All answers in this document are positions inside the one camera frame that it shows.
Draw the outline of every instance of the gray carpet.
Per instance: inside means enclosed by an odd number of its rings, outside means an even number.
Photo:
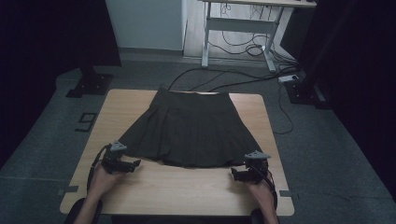
[[[111,89],[157,90],[169,86],[182,72],[197,63],[155,63],[123,61],[122,68],[103,68],[115,75]],[[254,76],[265,74],[262,67],[210,65],[238,69]],[[217,75],[194,71],[175,83],[172,90],[186,91]],[[0,172],[0,223],[62,223],[59,211],[65,189],[78,164],[89,133],[78,123],[83,112],[96,112],[105,96],[65,98],[74,88],[79,72],[58,77],[57,91]],[[246,81],[247,77],[226,74],[197,91]],[[279,108],[279,86],[275,79],[218,91],[262,95],[275,132],[291,124]],[[280,103],[293,122],[293,131],[275,134],[286,178],[293,194],[295,214],[281,217],[281,223],[396,223],[396,204],[342,123],[331,110],[312,105],[292,105],[281,89]],[[102,216],[100,223],[110,223]]]

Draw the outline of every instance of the desk frame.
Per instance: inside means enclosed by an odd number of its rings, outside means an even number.
[[[307,3],[302,1],[305,4],[296,4],[292,3],[288,0],[278,0],[278,1],[221,1],[221,0],[203,0],[203,2],[208,3],[207,14],[205,20],[205,40],[202,49],[202,64],[203,68],[208,67],[209,61],[209,32],[211,30],[214,31],[232,31],[232,32],[243,32],[243,33],[259,33],[259,34],[268,34],[269,39],[265,46],[262,46],[262,52],[265,57],[265,61],[267,61],[268,69],[271,73],[276,71],[273,58],[270,55],[270,49],[273,45],[275,34],[277,31],[277,27],[279,26],[280,18],[282,17],[284,6],[289,7],[314,7],[315,3]],[[212,7],[212,3],[229,3],[229,4],[247,4],[247,5],[268,5],[268,6],[277,6],[280,7],[278,14],[276,15],[276,19],[274,21],[252,21],[252,20],[239,20],[239,19],[229,19],[229,18],[212,18],[210,16],[210,11]]]

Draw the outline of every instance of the human arm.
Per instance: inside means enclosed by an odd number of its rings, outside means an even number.
[[[97,163],[91,180],[90,190],[78,213],[75,224],[92,223],[97,204],[100,199],[110,191],[125,176],[124,173],[109,174],[105,168]]]
[[[258,184],[245,182],[245,185],[260,206],[264,223],[278,224],[276,208],[274,206],[274,196],[268,183],[265,181]]]

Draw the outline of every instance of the black skirt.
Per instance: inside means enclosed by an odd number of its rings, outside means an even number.
[[[228,93],[198,94],[159,89],[149,109],[120,142],[126,156],[181,167],[242,165],[261,151]]]

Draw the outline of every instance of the white wall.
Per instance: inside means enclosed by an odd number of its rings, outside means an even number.
[[[106,0],[120,48],[182,50],[189,0]]]

